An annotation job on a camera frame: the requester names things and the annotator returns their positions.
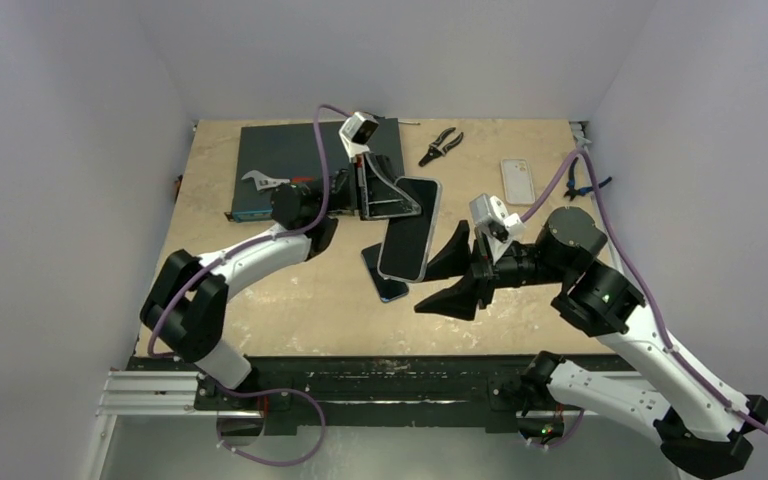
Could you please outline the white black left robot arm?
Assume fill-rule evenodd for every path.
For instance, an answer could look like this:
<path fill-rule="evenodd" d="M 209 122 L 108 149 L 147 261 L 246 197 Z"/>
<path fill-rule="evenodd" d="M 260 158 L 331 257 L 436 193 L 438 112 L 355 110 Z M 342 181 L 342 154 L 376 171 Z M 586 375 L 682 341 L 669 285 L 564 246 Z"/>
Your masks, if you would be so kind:
<path fill-rule="evenodd" d="M 416 178 L 394 176 L 389 159 L 362 153 L 349 168 L 308 181 L 280 182 L 270 191 L 272 225 L 223 249 L 194 255 L 185 249 L 162 264 L 139 318 L 150 331 L 147 353 L 197 366 L 219 385 L 232 408 L 257 399 L 258 382 L 242 353 L 223 338 L 227 305 L 237 294 L 284 268 L 307 262 L 331 244 L 342 213 L 363 221 L 418 220 L 427 212 Z"/>

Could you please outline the red handled adjustable wrench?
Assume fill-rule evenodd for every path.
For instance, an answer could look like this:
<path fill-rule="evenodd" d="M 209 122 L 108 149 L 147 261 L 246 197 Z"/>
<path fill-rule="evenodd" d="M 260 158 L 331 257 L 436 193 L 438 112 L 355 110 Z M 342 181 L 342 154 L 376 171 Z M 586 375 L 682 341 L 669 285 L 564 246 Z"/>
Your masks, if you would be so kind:
<path fill-rule="evenodd" d="M 276 189 L 285 184 L 303 184 L 309 183 L 315 180 L 314 177 L 291 177 L 291 178 L 274 178 L 264 174 L 259 170 L 250 170 L 244 173 L 240 180 L 242 182 L 250 182 L 254 185 L 255 190 L 263 194 L 266 191 Z"/>

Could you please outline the phone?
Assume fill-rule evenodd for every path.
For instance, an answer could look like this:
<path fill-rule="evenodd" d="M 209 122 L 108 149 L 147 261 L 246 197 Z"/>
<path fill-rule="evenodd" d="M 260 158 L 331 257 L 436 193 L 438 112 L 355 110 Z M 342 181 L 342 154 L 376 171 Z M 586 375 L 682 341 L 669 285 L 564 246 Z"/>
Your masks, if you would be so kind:
<path fill-rule="evenodd" d="M 503 159 L 500 170 L 508 204 L 529 206 L 536 201 L 531 168 L 525 159 Z"/>
<path fill-rule="evenodd" d="M 442 185 L 432 178 L 402 177 L 396 181 L 396 186 L 419 204 L 421 212 L 417 216 L 389 220 L 377 269 L 385 279 L 419 283 L 427 270 Z"/>

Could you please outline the blue smartphone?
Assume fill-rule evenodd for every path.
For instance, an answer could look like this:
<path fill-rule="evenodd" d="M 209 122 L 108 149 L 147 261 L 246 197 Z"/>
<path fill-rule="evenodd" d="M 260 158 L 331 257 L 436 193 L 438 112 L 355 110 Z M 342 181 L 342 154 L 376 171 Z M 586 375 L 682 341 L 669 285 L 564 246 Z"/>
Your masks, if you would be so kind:
<path fill-rule="evenodd" d="M 409 294 L 409 287 L 401 281 L 385 279 L 378 271 L 377 264 L 380 254 L 381 244 L 377 243 L 364 248 L 361 251 L 361 258 L 364 267 L 367 270 L 379 300 L 382 303 L 406 297 Z"/>

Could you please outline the blue handled cutting pliers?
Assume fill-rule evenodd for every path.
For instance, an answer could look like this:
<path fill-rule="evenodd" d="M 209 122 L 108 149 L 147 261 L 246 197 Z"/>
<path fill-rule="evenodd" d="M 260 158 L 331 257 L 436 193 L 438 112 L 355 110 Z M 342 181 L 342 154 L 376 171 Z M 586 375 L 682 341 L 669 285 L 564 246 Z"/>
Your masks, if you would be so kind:
<path fill-rule="evenodd" d="M 579 156 L 573 155 L 572 159 L 565 163 L 566 167 L 563 169 L 564 176 L 566 178 L 563 197 L 568 201 L 572 201 L 580 197 L 585 197 L 588 194 L 593 193 L 596 188 L 604 188 L 613 181 L 612 176 L 607 176 L 598 184 L 592 182 L 590 185 L 578 186 L 576 182 L 576 167 L 578 161 Z"/>

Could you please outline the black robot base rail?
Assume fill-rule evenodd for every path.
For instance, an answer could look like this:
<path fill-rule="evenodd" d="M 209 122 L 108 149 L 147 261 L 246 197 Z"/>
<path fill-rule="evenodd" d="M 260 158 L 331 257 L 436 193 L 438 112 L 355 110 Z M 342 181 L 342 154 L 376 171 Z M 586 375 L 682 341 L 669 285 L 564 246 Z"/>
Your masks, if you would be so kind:
<path fill-rule="evenodd" d="M 302 426 L 479 428 L 515 433 L 525 416 L 557 411 L 543 387 L 528 387 L 531 354 L 255 356 L 235 398 L 197 379 L 187 412 L 250 420 L 269 436 Z"/>

